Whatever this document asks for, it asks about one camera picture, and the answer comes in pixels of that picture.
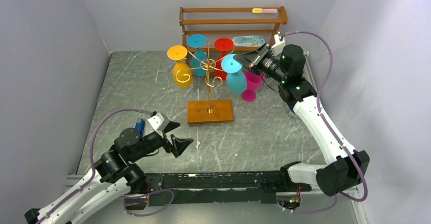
yellow marker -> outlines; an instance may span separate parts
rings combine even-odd
[[[253,8],[253,13],[277,13],[279,12],[275,8]]]

blue object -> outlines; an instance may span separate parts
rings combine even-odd
[[[197,50],[196,52],[195,52],[195,56],[199,59],[199,60],[201,60],[201,61],[203,61],[203,62],[206,62],[206,59],[207,59],[207,57],[206,57],[206,54],[203,52],[203,51],[201,51],[201,50]],[[201,62],[199,61],[199,60],[196,60],[196,58],[194,58],[194,57],[192,57],[192,67],[193,68],[198,68],[198,67],[200,67],[201,66]],[[202,68],[199,68],[199,69],[193,69],[192,70],[193,71],[193,73],[196,75],[196,76],[199,76],[199,77],[203,77],[203,76],[205,76],[206,75],[206,70],[204,70],[204,69],[202,69]]]
[[[206,44],[206,37],[203,35],[192,35],[187,39],[187,44],[193,48],[200,48]]]
[[[235,54],[229,54],[225,56],[222,60],[222,69],[226,73],[236,73],[241,70],[242,65],[241,63],[237,62],[233,56]]]
[[[242,71],[228,73],[226,76],[226,84],[234,94],[242,94],[242,92],[247,89],[247,81],[245,79],[245,74]]]
[[[136,121],[135,129],[139,131],[141,137],[145,135],[145,120],[143,118],[138,118]]]

gray wall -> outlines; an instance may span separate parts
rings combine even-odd
[[[108,48],[167,50],[181,44],[179,7],[281,6],[289,21],[283,30],[318,31],[335,0],[83,0]],[[293,42],[308,46],[308,37]]]
[[[371,162],[370,223],[431,223],[431,0],[337,0],[321,35],[323,105]],[[311,50],[321,83],[323,45]]]
[[[109,54],[81,0],[0,0],[0,222],[75,172]]]

wall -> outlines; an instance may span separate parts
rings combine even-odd
[[[179,7],[281,6],[289,21],[283,30],[318,31],[335,0],[83,0],[108,48],[167,50],[181,44]],[[308,37],[293,42],[308,46]]]
[[[0,0],[0,222],[75,172],[109,53],[81,0]]]
[[[332,47],[323,105],[371,162],[370,223],[431,223],[431,0],[336,0],[321,35]],[[311,50],[320,84],[323,45]]]

black wire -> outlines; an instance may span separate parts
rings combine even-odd
[[[158,154],[160,152],[160,149],[157,149],[157,152],[154,154],[148,154],[147,156],[155,156],[156,154]]]
[[[277,90],[273,89],[271,86],[269,86],[269,85],[266,83],[265,79],[263,79],[263,76],[265,76],[265,74],[262,74],[262,80],[263,80],[263,82],[265,83],[265,85],[266,85],[266,86],[268,86],[268,88],[272,89],[274,92],[278,93],[278,91],[277,91]]]

